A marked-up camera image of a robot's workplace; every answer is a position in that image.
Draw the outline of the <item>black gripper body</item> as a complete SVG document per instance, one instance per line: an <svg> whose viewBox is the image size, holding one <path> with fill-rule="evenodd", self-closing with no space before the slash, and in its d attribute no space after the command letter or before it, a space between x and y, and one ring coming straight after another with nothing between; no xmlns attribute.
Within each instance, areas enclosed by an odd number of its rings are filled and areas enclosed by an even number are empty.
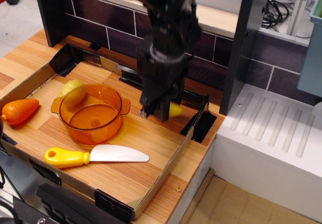
<svg viewBox="0 0 322 224"><path fill-rule="evenodd" d="M185 53L170 56L161 53L153 46L152 39L143 39L137 49L137 74L142 80L140 97L141 116L152 114L153 107L163 101L172 101L173 86L187 73Z"/></svg>

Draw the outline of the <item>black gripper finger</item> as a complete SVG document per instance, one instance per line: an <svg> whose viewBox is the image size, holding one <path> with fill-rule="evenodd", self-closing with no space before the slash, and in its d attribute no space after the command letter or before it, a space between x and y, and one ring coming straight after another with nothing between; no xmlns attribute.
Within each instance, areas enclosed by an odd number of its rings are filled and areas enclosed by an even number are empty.
<svg viewBox="0 0 322 224"><path fill-rule="evenodd" d="M172 101L178 105L181 104L183 94L184 94L184 89L185 89L185 80L180 79L177 81L174 86L173 86L173 97Z"/></svg>
<svg viewBox="0 0 322 224"><path fill-rule="evenodd" d="M157 103L153 107L152 114L161 121L168 121L169 119L169 110L170 110L170 101L163 101Z"/></svg>

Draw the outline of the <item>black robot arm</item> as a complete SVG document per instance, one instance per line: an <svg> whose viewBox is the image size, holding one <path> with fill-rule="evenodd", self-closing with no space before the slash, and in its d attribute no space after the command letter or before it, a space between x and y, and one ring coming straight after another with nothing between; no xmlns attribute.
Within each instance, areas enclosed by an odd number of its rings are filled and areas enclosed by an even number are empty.
<svg viewBox="0 0 322 224"><path fill-rule="evenodd" d="M195 0L138 0L147 8L153 34L137 47L142 80L141 116L168 121L170 103L181 103L188 62L201 37Z"/></svg>

